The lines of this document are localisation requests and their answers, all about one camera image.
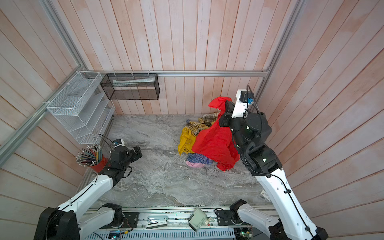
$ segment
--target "blue checkered cloth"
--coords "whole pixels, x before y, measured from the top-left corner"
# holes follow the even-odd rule
[[[199,162],[204,164],[212,164],[213,160],[207,158],[200,153],[188,153],[187,161],[189,162]]]

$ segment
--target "pink cloth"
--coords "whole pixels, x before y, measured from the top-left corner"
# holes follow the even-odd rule
[[[185,163],[188,166],[190,166],[190,167],[204,167],[205,166],[205,163],[201,163],[201,162],[189,162],[189,161],[186,161]]]

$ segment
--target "wooden wall panel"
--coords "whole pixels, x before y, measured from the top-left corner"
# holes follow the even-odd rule
[[[268,146],[331,239],[384,231],[383,11],[383,0],[308,1],[259,102]]]
[[[1,1],[0,144],[77,66],[39,0]],[[22,229],[19,237],[32,239],[41,212],[76,193],[86,170],[75,161],[81,147],[50,115],[5,162],[0,169],[0,201],[6,206],[0,209],[2,237]]]
[[[265,69],[296,2],[53,0],[87,67],[95,71]],[[319,13],[326,4],[320,2],[315,4]],[[209,113],[212,99],[234,98],[247,84],[257,90],[261,80],[167,77],[160,79],[159,100],[114,103],[117,114]]]

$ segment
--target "gray marble surface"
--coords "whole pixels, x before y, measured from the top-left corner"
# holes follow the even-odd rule
[[[260,195],[263,187],[241,162],[226,172],[215,163],[197,169],[185,164],[187,155],[177,151],[180,134],[187,119],[196,121],[200,116],[116,116],[108,137],[123,139],[131,149],[140,146],[143,157],[131,164],[132,174],[93,207],[107,202],[123,207],[230,205],[239,199],[267,202]]]

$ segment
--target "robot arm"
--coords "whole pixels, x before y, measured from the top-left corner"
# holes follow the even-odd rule
[[[293,193],[275,152],[265,140],[272,132],[264,113],[249,113],[253,93],[238,90],[236,104],[227,101],[221,127],[230,127],[232,140],[246,168],[260,182],[279,214],[265,215],[240,200],[231,206],[238,217],[265,233],[270,239],[324,240],[327,232],[309,219]]]
[[[121,139],[115,140],[111,159],[90,184],[57,208],[49,207],[41,213],[34,240],[80,240],[108,224],[121,227],[124,216],[120,205],[104,204],[97,212],[83,215],[99,197],[124,178],[129,164],[140,157],[139,147],[129,150]]]

